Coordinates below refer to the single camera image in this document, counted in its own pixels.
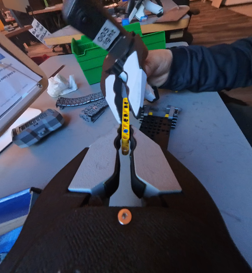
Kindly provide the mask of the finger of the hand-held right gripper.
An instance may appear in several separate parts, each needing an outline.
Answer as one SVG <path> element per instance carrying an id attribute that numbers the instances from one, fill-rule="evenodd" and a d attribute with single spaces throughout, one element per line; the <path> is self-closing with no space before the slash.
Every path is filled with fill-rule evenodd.
<path id="1" fill-rule="evenodd" d="M 139 65 L 137 51 L 133 51 L 128 56 L 123 65 L 123 72 L 127 75 L 126 86 L 128 88 L 128 102 L 134 117 L 139 119 L 144 102 L 147 76 Z"/>
<path id="2" fill-rule="evenodd" d="M 116 119 L 122 123 L 122 79 L 116 75 L 109 75 L 105 80 L 105 99 Z"/>

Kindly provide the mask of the blue cardboard box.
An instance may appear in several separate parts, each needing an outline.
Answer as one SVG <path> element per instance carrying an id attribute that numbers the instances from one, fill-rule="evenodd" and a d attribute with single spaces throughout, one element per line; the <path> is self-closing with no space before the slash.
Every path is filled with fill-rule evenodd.
<path id="1" fill-rule="evenodd" d="M 15 244 L 41 192 L 32 187 L 0 199 L 0 264 Z"/>

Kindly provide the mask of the grey toy brick block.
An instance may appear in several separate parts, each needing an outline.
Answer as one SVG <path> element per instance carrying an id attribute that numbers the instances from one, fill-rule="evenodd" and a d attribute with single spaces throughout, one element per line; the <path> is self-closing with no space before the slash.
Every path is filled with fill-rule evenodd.
<path id="1" fill-rule="evenodd" d="M 12 129 L 12 143 L 26 148 L 38 143 L 64 124 L 63 116 L 56 110 L 47 109 L 35 118 Z"/>

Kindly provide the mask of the green plastic bin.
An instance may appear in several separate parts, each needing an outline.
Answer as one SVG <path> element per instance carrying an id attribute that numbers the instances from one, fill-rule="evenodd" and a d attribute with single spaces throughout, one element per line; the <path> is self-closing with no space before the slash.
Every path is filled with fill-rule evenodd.
<path id="1" fill-rule="evenodd" d="M 148 50 L 166 48 L 164 31 L 143 35 L 139 22 L 125 25 L 124 28 L 128 32 L 139 34 Z M 97 46 L 85 35 L 81 36 L 79 40 L 72 38 L 71 51 L 79 63 L 88 83 L 90 85 L 99 83 L 101 80 L 103 62 L 108 52 Z"/>

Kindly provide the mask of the black toy box assembly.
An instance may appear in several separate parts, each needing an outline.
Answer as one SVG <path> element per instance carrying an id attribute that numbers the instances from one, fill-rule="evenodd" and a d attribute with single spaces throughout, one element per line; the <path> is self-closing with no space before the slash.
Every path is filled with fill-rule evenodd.
<path id="1" fill-rule="evenodd" d="M 168 105 L 163 107 L 165 116 L 154 115 L 158 108 L 144 105 L 139 120 L 139 130 L 156 142 L 164 150 L 168 149 L 170 132 L 176 127 L 182 108 Z"/>

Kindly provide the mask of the white printed placard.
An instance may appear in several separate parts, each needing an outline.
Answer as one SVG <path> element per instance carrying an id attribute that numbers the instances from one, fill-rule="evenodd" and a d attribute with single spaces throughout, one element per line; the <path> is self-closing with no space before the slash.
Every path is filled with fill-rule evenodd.
<path id="1" fill-rule="evenodd" d="M 51 36 L 51 33 L 37 19 L 34 19 L 31 25 L 32 29 L 29 29 L 29 32 L 41 43 L 50 48 L 50 46 L 46 44 L 45 38 Z"/>

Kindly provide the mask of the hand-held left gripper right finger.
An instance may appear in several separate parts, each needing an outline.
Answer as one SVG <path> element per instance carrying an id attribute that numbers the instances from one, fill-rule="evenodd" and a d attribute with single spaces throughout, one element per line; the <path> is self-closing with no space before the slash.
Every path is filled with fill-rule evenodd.
<path id="1" fill-rule="evenodd" d="M 130 126 L 131 188 L 138 198 L 182 192 L 161 147 Z"/>

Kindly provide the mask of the long yellow toy beam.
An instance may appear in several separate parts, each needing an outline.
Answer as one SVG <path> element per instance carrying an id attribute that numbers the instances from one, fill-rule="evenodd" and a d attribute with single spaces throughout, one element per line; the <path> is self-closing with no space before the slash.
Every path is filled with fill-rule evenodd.
<path id="1" fill-rule="evenodd" d="M 121 128 L 121 150 L 123 155 L 128 155 L 129 153 L 129 141 L 130 141 L 130 123 L 129 123 L 129 102 L 128 98 L 123 98 L 122 105 L 122 128 Z"/>

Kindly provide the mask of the white robot model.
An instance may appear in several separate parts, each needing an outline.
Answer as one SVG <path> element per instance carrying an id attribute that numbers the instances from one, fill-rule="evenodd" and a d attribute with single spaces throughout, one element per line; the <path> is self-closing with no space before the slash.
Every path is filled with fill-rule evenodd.
<path id="1" fill-rule="evenodd" d="M 161 17 L 164 13 L 163 5 L 161 1 L 151 1 L 151 0 L 129 0 L 126 8 L 124 21 L 131 23 L 133 19 L 139 22 L 146 21 L 148 15 L 146 11 Z"/>

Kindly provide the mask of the folded grey toy track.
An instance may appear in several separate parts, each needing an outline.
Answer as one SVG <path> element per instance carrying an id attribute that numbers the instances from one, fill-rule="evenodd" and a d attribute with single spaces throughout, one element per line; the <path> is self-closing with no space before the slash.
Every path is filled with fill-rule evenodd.
<path id="1" fill-rule="evenodd" d="M 87 122 L 93 123 L 100 117 L 107 107 L 108 103 L 106 99 L 102 98 L 82 110 L 80 113 L 80 118 Z"/>

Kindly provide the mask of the person's dark clothing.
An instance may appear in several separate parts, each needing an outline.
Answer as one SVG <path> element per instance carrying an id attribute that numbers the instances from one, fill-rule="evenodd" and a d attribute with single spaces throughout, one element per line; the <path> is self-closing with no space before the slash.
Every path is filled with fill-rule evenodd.
<path id="1" fill-rule="evenodd" d="M 252 147 L 252 106 L 222 91 L 218 94 Z"/>

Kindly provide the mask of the workbench table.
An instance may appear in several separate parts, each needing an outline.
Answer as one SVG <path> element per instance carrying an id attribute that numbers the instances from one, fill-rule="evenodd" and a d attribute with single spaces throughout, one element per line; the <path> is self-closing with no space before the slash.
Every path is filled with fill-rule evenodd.
<path id="1" fill-rule="evenodd" d="M 177 29 L 185 29 L 189 25 L 190 16 L 187 14 L 190 7 L 187 5 L 179 5 L 168 10 L 168 5 L 164 5 L 164 15 L 156 17 L 149 16 L 146 21 L 140 23 L 142 34 L 148 34 L 159 31 L 169 31 Z M 79 40 L 83 34 L 68 25 L 61 30 L 56 31 L 49 37 L 45 38 L 46 45 L 54 46 L 59 44 L 71 43 L 72 39 Z"/>

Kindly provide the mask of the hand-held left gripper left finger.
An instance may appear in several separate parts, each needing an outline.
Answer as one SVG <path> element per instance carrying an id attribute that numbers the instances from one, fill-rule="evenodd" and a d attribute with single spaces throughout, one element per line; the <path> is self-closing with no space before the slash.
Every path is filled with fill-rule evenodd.
<path id="1" fill-rule="evenodd" d="M 118 189 L 120 174 L 120 126 L 90 145 L 68 190 L 110 198 Z"/>

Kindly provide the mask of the white crumpled tissue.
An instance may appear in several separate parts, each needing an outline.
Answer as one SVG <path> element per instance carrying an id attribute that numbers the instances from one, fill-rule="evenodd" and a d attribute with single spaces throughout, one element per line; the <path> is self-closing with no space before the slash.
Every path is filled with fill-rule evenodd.
<path id="1" fill-rule="evenodd" d="M 76 91 L 78 89 L 74 75 L 70 75 L 69 79 L 66 79 L 61 74 L 57 74 L 54 77 L 48 79 L 47 93 L 51 97 L 60 97 Z"/>

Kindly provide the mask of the grey desk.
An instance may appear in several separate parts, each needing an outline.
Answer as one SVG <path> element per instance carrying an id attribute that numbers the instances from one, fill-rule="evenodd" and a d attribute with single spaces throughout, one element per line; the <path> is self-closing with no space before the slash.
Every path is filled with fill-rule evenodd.
<path id="1" fill-rule="evenodd" d="M 138 198 L 129 155 L 110 198 L 68 190 L 90 145 L 121 128 L 110 107 L 95 124 L 67 107 L 65 125 L 0 155 L 0 199 L 42 190 L 0 272 L 252 272 L 252 147 L 217 93 L 160 91 L 153 106 L 167 104 L 183 109 L 161 148 L 180 193 Z"/>

